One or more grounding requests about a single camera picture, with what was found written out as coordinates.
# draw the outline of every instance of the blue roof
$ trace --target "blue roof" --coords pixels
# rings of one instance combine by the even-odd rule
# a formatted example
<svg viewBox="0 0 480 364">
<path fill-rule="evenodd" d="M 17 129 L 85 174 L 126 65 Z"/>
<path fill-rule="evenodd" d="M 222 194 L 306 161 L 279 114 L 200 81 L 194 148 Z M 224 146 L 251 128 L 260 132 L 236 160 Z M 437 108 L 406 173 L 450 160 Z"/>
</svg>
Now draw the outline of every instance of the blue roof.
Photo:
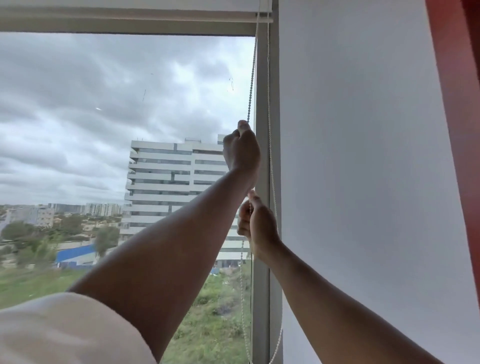
<svg viewBox="0 0 480 364">
<path fill-rule="evenodd" d="M 79 246 L 78 248 L 65 249 L 57 253 L 57 259 L 55 259 L 55 262 L 60 263 L 67 259 L 72 259 L 77 256 L 90 254 L 94 252 L 95 252 L 95 249 L 93 247 L 93 244 Z"/>
</svg>

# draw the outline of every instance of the white building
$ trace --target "white building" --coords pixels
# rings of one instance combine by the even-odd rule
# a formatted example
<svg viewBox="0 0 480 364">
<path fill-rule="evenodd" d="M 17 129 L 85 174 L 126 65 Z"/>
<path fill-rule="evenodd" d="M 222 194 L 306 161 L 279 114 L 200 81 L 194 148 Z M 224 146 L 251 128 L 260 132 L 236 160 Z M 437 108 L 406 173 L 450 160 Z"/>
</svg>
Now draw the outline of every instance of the white building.
<svg viewBox="0 0 480 364">
<path fill-rule="evenodd" d="M 7 210 L 7 224 L 23 221 L 26 224 L 48 227 L 53 226 L 54 209 L 47 206 L 18 206 Z"/>
<path fill-rule="evenodd" d="M 86 204 L 85 214 L 91 216 L 112 216 L 121 213 L 121 206 L 117 204 Z"/>
<path fill-rule="evenodd" d="M 185 143 L 132 141 L 119 244 L 143 228 L 178 210 L 223 176 L 228 167 L 223 158 L 223 135 L 217 144 L 186 138 Z M 236 265 L 241 242 L 237 221 L 217 257 L 220 267 Z M 244 259 L 249 252 L 244 246 Z"/>
</svg>

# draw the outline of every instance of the hand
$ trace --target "hand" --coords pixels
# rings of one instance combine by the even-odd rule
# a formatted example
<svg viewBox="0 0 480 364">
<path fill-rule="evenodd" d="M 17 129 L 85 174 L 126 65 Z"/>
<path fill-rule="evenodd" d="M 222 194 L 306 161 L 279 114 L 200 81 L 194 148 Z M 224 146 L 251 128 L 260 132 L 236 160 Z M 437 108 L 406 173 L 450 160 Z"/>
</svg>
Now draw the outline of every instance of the hand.
<svg viewBox="0 0 480 364">
<path fill-rule="evenodd" d="M 266 262 L 265 258 L 272 249 L 281 244 L 275 216 L 255 191 L 248 192 L 248 199 L 240 207 L 237 233 L 245 236 L 253 254 Z"/>
<path fill-rule="evenodd" d="M 252 178 L 253 188 L 260 168 L 260 147 L 245 120 L 240 120 L 238 129 L 223 138 L 223 156 L 229 170 L 241 170 Z"/>
</svg>

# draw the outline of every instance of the sleeve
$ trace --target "sleeve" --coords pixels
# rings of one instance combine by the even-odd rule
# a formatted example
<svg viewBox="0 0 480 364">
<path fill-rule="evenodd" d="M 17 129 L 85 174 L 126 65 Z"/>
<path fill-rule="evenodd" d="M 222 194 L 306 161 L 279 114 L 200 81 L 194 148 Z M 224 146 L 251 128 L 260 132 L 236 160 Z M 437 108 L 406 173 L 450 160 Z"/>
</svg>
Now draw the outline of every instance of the sleeve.
<svg viewBox="0 0 480 364">
<path fill-rule="evenodd" d="M 104 304 L 57 293 L 0 310 L 2 364 L 155 364 L 140 333 Z"/>
</svg>

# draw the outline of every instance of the cloudy sky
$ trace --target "cloudy sky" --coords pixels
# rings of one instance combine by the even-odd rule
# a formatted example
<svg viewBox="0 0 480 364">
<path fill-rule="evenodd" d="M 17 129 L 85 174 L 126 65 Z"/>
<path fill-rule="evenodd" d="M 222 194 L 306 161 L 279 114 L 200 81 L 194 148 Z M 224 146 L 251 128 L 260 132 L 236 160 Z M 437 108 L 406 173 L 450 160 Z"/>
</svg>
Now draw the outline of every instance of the cloudy sky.
<svg viewBox="0 0 480 364">
<path fill-rule="evenodd" d="M 252 38 L 0 33 L 0 205 L 123 202 L 131 140 L 216 143 Z"/>
</svg>

